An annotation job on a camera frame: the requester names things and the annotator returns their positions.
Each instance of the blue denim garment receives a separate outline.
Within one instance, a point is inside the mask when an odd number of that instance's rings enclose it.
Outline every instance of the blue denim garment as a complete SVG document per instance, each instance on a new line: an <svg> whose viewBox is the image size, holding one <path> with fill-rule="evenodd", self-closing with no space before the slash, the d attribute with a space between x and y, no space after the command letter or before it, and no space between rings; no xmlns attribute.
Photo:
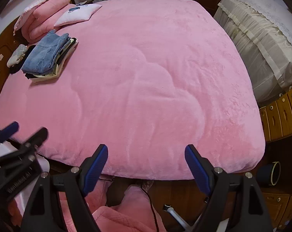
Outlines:
<svg viewBox="0 0 292 232"><path fill-rule="evenodd" d="M58 36L55 30L48 32L32 50L22 66L23 73L34 75L49 74L55 65L57 54L64 48L65 44L70 44L69 34Z"/></svg>

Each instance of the mattress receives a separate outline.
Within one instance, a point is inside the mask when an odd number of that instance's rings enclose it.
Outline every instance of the mattress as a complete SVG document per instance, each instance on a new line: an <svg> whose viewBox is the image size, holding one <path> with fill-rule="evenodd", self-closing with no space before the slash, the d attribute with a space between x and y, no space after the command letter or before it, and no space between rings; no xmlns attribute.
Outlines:
<svg viewBox="0 0 292 232"><path fill-rule="evenodd" d="M186 145L214 166L250 170L265 149L251 82L226 32L192 0L109 0L57 32L79 40L58 79L19 71L0 94L0 128L22 142L41 126L38 153L79 166L100 143L103 173L193 179Z"/></svg>
<svg viewBox="0 0 292 232"><path fill-rule="evenodd" d="M263 14L244 2L222 0L214 19L235 44L258 103L292 84L292 44Z"/></svg>

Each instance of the pink pajamas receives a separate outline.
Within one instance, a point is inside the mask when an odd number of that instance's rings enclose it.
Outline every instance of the pink pajamas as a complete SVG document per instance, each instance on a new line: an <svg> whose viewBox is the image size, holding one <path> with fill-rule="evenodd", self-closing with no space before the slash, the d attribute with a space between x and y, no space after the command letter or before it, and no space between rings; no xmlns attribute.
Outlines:
<svg viewBox="0 0 292 232"><path fill-rule="evenodd" d="M153 213L148 196L136 185L125 191L118 206L106 207L106 192L111 182L99 180L86 197L90 212L101 232L154 232L156 231ZM60 193L61 206L69 232L76 232L69 212L65 193ZM160 232L166 232L160 215L155 211Z"/></svg>

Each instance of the metal screw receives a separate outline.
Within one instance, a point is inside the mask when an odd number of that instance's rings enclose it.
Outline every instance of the metal screw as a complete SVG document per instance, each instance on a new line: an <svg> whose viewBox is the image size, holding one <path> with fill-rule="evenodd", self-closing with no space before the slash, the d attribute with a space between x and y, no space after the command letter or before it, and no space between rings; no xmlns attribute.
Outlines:
<svg viewBox="0 0 292 232"><path fill-rule="evenodd" d="M250 179L250 178L252 178L252 173L250 173L250 172L246 172L246 173L245 173L245 176L246 176L248 179Z"/></svg>
<svg viewBox="0 0 292 232"><path fill-rule="evenodd" d="M48 176L48 173L47 173L47 172L42 172L42 173L41 173L41 177L42 177L43 179L47 178L47 176Z"/></svg>
<svg viewBox="0 0 292 232"><path fill-rule="evenodd" d="M28 157L28 159L29 159L30 161L34 161L36 158L35 158L34 155L31 154L31 155Z"/></svg>
<svg viewBox="0 0 292 232"><path fill-rule="evenodd" d="M223 169L222 169L221 167L215 167L215 168L214 168L214 171L215 171L216 173L222 173L222 172L223 172Z"/></svg>
<svg viewBox="0 0 292 232"><path fill-rule="evenodd" d="M79 171L79 167L72 167L71 168L72 173L78 173L78 171Z"/></svg>

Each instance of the pink quilt with white trim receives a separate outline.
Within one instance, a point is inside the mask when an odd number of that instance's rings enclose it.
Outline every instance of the pink quilt with white trim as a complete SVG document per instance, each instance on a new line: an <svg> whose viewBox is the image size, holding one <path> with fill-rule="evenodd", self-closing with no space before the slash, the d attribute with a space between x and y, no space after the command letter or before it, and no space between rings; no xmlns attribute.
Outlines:
<svg viewBox="0 0 292 232"><path fill-rule="evenodd" d="M194 144L227 172L253 168L265 141L252 85L228 35L191 0L109 0L89 21L63 27L79 44L59 79L31 84L19 71L0 94L0 128L41 126L39 153L80 165L100 143L103 173L192 179Z"/></svg>

